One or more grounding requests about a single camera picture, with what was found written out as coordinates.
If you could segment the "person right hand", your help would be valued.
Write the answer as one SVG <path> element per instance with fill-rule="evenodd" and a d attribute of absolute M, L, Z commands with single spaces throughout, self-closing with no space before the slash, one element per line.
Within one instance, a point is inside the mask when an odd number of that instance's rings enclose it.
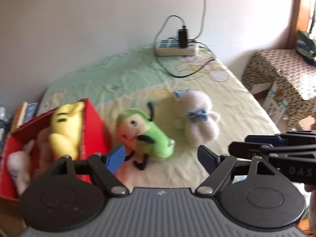
<path fill-rule="evenodd" d="M 315 226 L 315 215 L 316 215 L 316 186 L 305 185 L 305 191 L 311 193 L 310 203 L 309 203 L 309 223 Z"/>

